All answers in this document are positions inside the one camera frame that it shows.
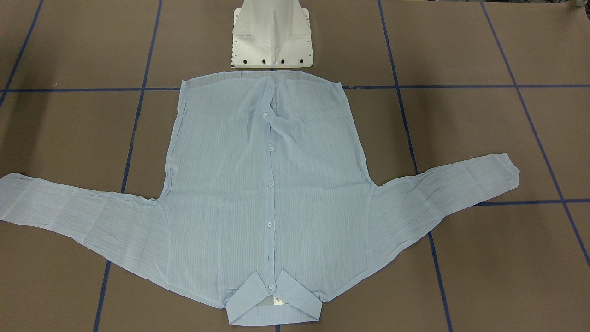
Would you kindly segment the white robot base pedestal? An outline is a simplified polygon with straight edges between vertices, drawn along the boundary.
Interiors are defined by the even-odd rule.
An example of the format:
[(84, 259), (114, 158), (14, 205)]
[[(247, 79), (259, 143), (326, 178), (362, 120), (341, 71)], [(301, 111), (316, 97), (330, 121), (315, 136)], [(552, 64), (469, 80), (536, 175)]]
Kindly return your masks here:
[(310, 14), (298, 0), (245, 0), (234, 9), (234, 69), (301, 69), (314, 63)]

